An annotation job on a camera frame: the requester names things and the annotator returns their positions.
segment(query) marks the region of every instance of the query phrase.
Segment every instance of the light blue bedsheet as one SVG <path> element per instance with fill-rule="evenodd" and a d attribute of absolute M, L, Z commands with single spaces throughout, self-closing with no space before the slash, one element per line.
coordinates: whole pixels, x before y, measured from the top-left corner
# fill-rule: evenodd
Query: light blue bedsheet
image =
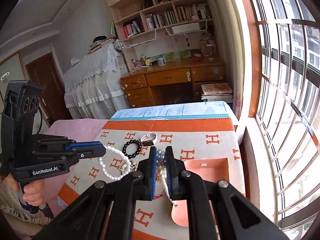
<path fill-rule="evenodd" d="M 176 120 L 227 117 L 231 118 L 233 125 L 238 125 L 238 119 L 230 106 L 224 101 L 215 101 L 122 109 L 118 110 L 110 120 Z"/>

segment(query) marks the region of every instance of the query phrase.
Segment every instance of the windowsill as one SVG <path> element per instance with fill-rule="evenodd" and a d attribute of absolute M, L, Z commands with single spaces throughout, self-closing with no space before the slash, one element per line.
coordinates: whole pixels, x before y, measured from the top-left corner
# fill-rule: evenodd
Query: windowsill
<path fill-rule="evenodd" d="M 247 131 L 252 144 L 253 152 L 247 151 L 248 155 L 248 165 L 256 165 L 256 177 L 258 178 L 258 189 L 252 188 L 251 191 L 255 190 L 259 199 L 254 203 L 259 207 L 260 211 L 269 218 L 274 224 L 278 223 L 278 206 L 277 206 L 277 193 L 276 185 L 274 181 L 273 169 L 271 166 L 271 160 L 268 155 L 267 146 L 263 140 L 263 135 L 261 133 L 260 127 L 255 118 L 248 118 L 247 120 Z"/>

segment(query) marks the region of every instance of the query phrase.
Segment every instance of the watch face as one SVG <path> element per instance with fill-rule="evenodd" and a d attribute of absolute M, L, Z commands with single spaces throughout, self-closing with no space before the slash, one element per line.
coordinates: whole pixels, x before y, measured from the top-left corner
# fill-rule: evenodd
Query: watch face
<path fill-rule="evenodd" d="M 153 141 L 144 141 L 142 142 L 143 146 L 153 146 Z"/>

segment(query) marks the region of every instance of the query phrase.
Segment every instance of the finger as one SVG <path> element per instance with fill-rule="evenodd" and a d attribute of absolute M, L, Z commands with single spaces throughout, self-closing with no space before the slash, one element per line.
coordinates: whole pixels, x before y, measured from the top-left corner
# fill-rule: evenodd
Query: finger
<path fill-rule="evenodd" d="M 5 179 L 7 181 L 8 186 L 12 188 L 14 191 L 17 191 L 19 189 L 19 184 L 15 181 L 11 173 L 9 173 L 9 175 Z"/>
<path fill-rule="evenodd" d="M 39 199 L 38 201 L 29 202 L 29 205 L 40 206 L 42 204 L 43 199 Z"/>
<path fill-rule="evenodd" d="M 26 202 L 34 202 L 34 201 L 38 201 L 39 199 L 43 199 L 43 195 L 44 194 L 42 192 L 39 192 L 39 193 L 34 194 L 34 195 L 23 194 L 22 198 Z"/>
<path fill-rule="evenodd" d="M 24 193 L 26 193 L 27 195 L 34 195 L 39 192 L 44 192 L 44 184 L 44 179 L 30 182 L 29 184 L 24 186 Z"/>

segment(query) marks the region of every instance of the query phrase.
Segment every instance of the wooden desk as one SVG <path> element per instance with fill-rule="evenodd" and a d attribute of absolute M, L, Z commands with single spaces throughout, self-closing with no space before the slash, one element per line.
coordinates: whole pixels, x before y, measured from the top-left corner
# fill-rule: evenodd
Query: wooden desk
<path fill-rule="evenodd" d="M 131 108 L 201 101 L 201 85 L 225 82 L 221 58 L 193 58 L 168 61 L 130 72 L 121 79 Z"/>

